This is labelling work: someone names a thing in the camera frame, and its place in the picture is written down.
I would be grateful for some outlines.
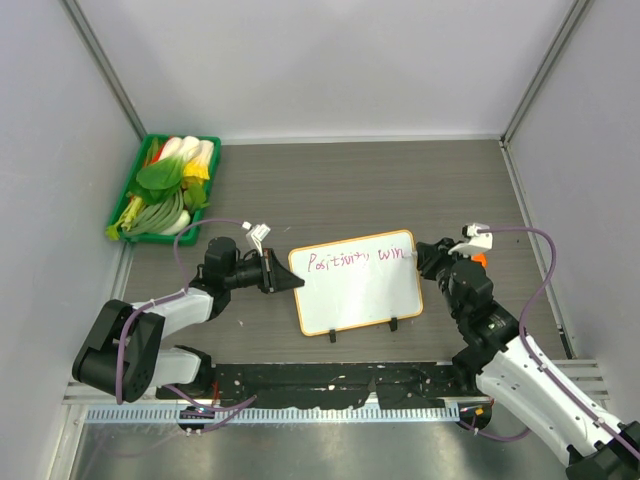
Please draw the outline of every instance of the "green plastic basket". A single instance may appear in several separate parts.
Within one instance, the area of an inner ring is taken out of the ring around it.
[[[127,197],[128,186],[131,182],[131,179],[138,173],[138,170],[142,168],[142,164],[144,163],[144,159],[149,147],[151,147],[151,141],[154,138],[157,138],[160,141],[160,144],[166,142],[171,136],[179,136],[184,137],[185,135],[158,135],[158,134],[149,134],[142,141],[142,145],[140,146],[140,150],[138,150],[138,155],[136,156],[136,161],[133,163],[131,167],[131,171],[127,176],[127,181],[122,188],[122,192],[120,192],[120,198],[118,198],[118,202],[116,203],[113,212],[111,213],[111,217],[109,218],[108,225],[113,225],[118,221],[124,209],[127,208],[129,204],[129,198]],[[213,185],[213,179],[216,175],[216,170],[218,168],[218,163],[220,163],[220,139],[218,137],[199,137],[194,135],[196,138],[200,140],[209,140],[213,143],[213,158],[209,163],[209,177],[210,179],[204,184],[204,191],[207,194],[207,198],[211,198],[211,186]],[[191,223],[202,220],[204,215],[204,209],[198,210],[193,217],[191,218]],[[200,226],[192,228],[187,233],[185,233],[180,239],[179,245],[185,246],[193,246],[198,241],[198,235],[200,234]],[[135,237],[120,237],[122,240],[137,243],[137,242],[146,242],[146,243],[166,243],[173,244],[175,240],[175,235],[158,235],[156,233],[143,233],[142,235],[136,235]]]

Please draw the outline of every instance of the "gray wooden surface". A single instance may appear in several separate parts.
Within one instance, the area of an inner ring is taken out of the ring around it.
[[[460,238],[469,221],[522,225],[509,175],[496,141],[393,142],[223,146],[212,206],[206,217],[232,217],[271,226],[266,246],[287,264],[293,248],[407,228],[416,241]],[[181,249],[195,274],[214,236],[236,239],[232,225],[205,226],[195,247]],[[502,234],[494,241],[488,273],[495,296],[515,315],[541,279],[529,240]],[[141,301],[181,288],[171,248],[140,244],[125,294]],[[188,327],[165,341],[210,353],[217,362],[332,362],[448,360],[464,343],[435,284],[423,282],[425,309],[386,325],[305,337],[293,292],[264,295],[236,290],[217,319]],[[565,358],[551,309],[541,300],[530,331],[551,358]]]

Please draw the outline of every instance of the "white robotic arm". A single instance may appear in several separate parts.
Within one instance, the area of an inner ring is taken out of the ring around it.
[[[529,231],[527,227],[496,231]],[[453,358],[458,381],[503,404],[567,466],[571,480],[637,480],[640,424],[623,425],[584,394],[542,352],[520,323],[493,298],[493,283],[470,258],[491,248],[492,230],[471,224],[466,240],[418,243],[418,270],[437,282],[468,347]],[[553,265],[555,265],[555,247]]]
[[[266,225],[250,228],[247,240],[256,248],[242,258],[231,238],[212,239],[186,291],[145,303],[107,302],[76,356],[73,377],[127,402],[136,401],[149,387],[163,385],[180,384],[191,396],[206,392],[213,378],[211,357],[186,346],[161,350],[160,342],[217,317],[236,288],[257,286],[271,294],[304,285],[280,264],[273,249],[262,247],[268,233]],[[125,349],[120,345],[124,337]]]

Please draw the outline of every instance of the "red handwritten text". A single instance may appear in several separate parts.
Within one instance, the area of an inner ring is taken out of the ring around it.
[[[318,259],[318,255],[312,253],[309,255],[309,264],[307,272],[311,270],[331,270],[333,268],[348,267],[350,265],[363,265],[369,261],[369,254],[363,252],[355,252],[340,255],[327,255],[325,258]]]
[[[395,260],[396,258],[404,258],[404,252],[401,248],[390,248],[389,250],[378,250],[378,258],[380,260]]]

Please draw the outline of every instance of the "whiteboard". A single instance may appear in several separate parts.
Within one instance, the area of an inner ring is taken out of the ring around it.
[[[289,267],[305,281],[294,290],[302,333],[321,335],[420,315],[414,251],[408,230],[291,251]]]

